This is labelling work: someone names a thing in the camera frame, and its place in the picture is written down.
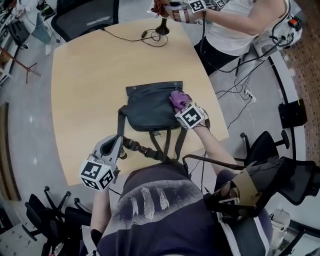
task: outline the wall outlet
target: wall outlet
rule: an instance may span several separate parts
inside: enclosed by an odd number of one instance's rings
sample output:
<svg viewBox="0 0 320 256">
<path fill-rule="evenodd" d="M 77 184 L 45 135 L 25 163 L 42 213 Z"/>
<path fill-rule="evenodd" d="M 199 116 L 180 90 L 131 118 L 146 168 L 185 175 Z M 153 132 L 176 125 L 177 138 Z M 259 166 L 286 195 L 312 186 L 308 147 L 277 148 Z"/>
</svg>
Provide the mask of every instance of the wall outlet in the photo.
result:
<svg viewBox="0 0 320 256">
<path fill-rule="evenodd" d="M 246 89 L 246 90 L 244 91 L 244 94 L 245 94 L 245 95 L 248 95 L 249 97 L 252 97 L 251 101 L 254 102 L 254 103 L 256 103 L 257 99 L 256 99 L 256 97 L 252 94 L 251 91 L 249 91 L 248 89 Z"/>
</svg>

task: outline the gray floor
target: gray floor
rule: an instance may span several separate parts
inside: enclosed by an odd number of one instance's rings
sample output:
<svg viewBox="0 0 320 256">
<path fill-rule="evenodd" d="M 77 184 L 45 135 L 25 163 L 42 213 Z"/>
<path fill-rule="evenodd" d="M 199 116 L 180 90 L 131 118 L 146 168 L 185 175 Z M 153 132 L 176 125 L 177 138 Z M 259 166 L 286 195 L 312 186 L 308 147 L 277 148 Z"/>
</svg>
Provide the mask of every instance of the gray floor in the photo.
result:
<svg viewBox="0 0 320 256">
<path fill-rule="evenodd" d="M 146 12 L 150 1 L 146 3 L 145 0 L 122 0 L 120 2 L 119 18 L 121 23 L 151 17 L 151 14 Z M 188 24 L 184 24 L 183 27 L 192 43 L 196 44 L 201 38 L 202 27 Z M 33 193 L 48 204 L 43 189 L 45 186 L 49 186 L 56 203 L 69 190 L 72 193 L 68 201 L 69 204 L 72 205 L 74 197 L 79 197 L 85 206 L 91 208 L 93 190 L 85 188 L 82 184 L 68 186 L 58 156 L 51 112 L 53 54 L 45 57 L 44 46 L 33 37 L 30 37 L 27 43 L 29 49 L 20 50 L 17 58 L 26 65 L 37 62 L 35 68 L 41 73 L 41 77 L 31 74 L 29 83 L 26 84 L 25 71 L 15 65 L 13 68 L 14 78 L 7 80 L 0 90 L 0 103 L 9 102 L 11 161 L 22 197 L 22 202 L 12 205 L 18 215 L 24 219 L 26 210 L 23 203 Z M 59 46 L 53 37 L 52 43 L 54 48 Z M 236 63 L 230 63 L 228 67 L 231 68 L 235 65 Z M 210 77 L 216 92 L 232 87 L 234 79 L 235 76 L 232 73 L 221 72 Z M 237 157 L 246 155 L 244 142 L 240 138 L 241 132 L 248 135 L 251 143 L 266 130 L 275 140 L 281 139 L 282 128 L 278 105 L 283 102 L 283 99 L 280 97 L 279 85 L 268 61 L 253 73 L 248 84 L 257 101 L 247 106 L 240 118 L 231 125 L 230 138 L 222 142 L 227 150 Z M 229 125 L 243 108 L 240 97 L 237 94 L 227 93 L 219 102 L 225 122 Z M 291 150 L 281 146 L 279 153 L 289 157 Z M 193 169 L 196 163 L 196 161 L 191 162 L 190 168 Z M 198 185 L 201 181 L 201 168 L 202 166 L 199 164 L 192 177 Z M 214 189 L 215 176 L 209 164 L 205 165 L 203 185 L 210 191 Z"/>
</svg>

